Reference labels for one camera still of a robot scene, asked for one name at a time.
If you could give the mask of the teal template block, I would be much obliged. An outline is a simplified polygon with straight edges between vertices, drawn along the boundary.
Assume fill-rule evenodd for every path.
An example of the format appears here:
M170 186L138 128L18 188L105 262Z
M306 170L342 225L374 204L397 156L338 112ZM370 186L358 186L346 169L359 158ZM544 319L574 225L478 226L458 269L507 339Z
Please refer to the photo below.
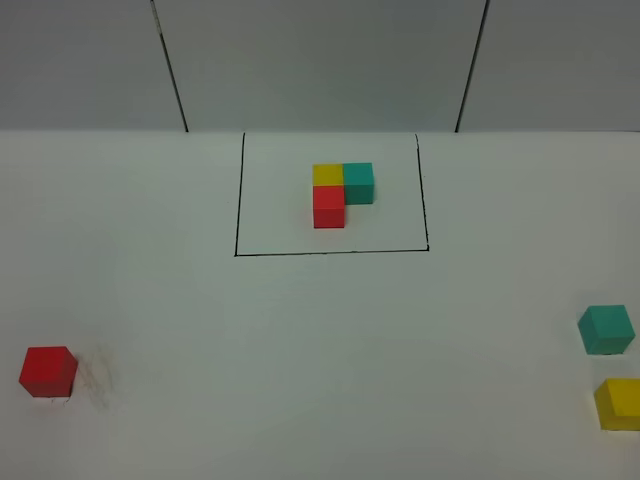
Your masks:
M372 163L344 163L345 203L367 205L374 202L374 171Z

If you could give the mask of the teal loose block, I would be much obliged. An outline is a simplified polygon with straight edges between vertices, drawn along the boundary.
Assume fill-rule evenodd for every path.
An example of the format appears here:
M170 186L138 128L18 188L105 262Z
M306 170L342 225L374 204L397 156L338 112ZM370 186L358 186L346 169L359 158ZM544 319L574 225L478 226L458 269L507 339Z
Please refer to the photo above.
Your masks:
M624 305L590 305L578 321L589 355L623 354L636 334Z

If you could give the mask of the yellow template block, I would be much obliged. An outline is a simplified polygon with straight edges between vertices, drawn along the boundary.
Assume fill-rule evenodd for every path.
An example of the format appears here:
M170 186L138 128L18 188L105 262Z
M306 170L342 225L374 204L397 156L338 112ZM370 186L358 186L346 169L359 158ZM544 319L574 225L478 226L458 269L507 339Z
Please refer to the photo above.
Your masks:
M312 167L313 186L342 186L344 170L342 164L314 164Z

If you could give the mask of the red template block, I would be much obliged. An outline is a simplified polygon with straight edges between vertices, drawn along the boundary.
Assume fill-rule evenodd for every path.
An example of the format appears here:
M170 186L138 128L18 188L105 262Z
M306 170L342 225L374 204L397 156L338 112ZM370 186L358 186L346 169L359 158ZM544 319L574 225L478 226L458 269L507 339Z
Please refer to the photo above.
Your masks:
M342 185L313 187L313 226L316 229L343 228L346 204Z

